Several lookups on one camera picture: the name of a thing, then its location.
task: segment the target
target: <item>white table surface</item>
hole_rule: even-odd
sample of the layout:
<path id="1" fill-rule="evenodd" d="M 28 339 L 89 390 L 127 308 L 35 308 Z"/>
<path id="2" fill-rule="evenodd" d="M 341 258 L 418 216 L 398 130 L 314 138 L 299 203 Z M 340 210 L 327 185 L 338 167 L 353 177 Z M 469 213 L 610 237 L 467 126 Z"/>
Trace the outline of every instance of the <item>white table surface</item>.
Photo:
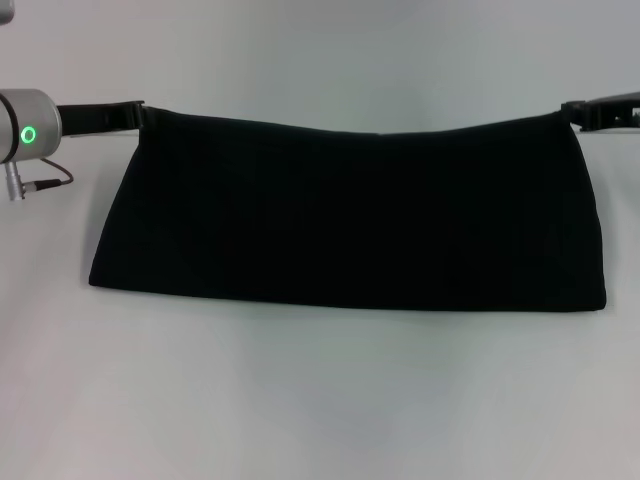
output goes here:
<path id="1" fill-rule="evenodd" d="M 640 136 L 580 139 L 609 306 L 558 315 L 90 287 L 136 139 L 64 140 L 0 199 L 0 478 L 640 478 Z"/>

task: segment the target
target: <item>black cable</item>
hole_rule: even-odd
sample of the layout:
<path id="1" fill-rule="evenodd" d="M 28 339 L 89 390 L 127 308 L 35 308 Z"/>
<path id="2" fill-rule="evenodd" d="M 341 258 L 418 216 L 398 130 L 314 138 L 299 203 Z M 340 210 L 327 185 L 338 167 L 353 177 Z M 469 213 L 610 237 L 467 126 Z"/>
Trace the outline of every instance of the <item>black cable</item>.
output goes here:
<path id="1" fill-rule="evenodd" d="M 64 168 L 61 165 L 58 165 L 57 163 L 52 162 L 48 158 L 41 158 L 40 160 L 43 161 L 44 163 L 46 163 L 47 165 L 51 165 L 53 168 L 57 168 L 62 173 L 64 173 L 67 177 L 69 177 L 68 180 L 62 180 L 61 185 L 69 185 L 70 183 L 73 182 L 74 178 L 73 178 L 73 175 L 71 174 L 71 172 L 69 170 L 67 170 L 66 168 Z"/>
<path id="2" fill-rule="evenodd" d="M 55 162 L 52 162 L 48 158 L 41 158 L 41 161 L 46 163 L 47 165 L 51 165 L 53 168 L 60 170 L 67 177 L 67 180 L 60 180 L 58 178 L 54 178 L 53 180 L 36 180 L 35 182 L 27 182 L 23 185 L 24 192 L 39 192 L 40 190 L 46 190 L 47 188 L 60 187 L 62 185 L 69 185 L 73 182 L 73 174 L 64 168 L 61 165 L 58 165 Z"/>

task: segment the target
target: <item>green ring light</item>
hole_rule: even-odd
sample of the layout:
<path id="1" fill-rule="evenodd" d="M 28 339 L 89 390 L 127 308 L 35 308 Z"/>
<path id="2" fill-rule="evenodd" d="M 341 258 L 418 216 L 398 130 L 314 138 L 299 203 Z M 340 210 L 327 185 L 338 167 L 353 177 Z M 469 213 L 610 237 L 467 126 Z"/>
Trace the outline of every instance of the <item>green ring light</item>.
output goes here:
<path id="1" fill-rule="evenodd" d="M 24 127 L 22 129 L 22 133 L 20 134 L 20 139 L 22 140 L 23 143 L 26 143 L 27 145 L 29 145 L 30 143 L 33 143 L 36 139 L 36 129 L 33 127 Z"/>

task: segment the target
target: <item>black fabric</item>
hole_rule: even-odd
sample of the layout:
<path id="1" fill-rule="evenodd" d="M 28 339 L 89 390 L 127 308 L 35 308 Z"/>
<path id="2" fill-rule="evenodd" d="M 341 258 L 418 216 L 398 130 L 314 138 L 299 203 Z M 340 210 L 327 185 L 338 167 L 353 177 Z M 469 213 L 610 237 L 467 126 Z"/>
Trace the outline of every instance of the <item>black fabric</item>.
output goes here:
<path id="1" fill-rule="evenodd" d="M 147 109 L 90 283 L 361 308 L 606 303 L 593 190 L 560 113 L 375 135 Z"/>

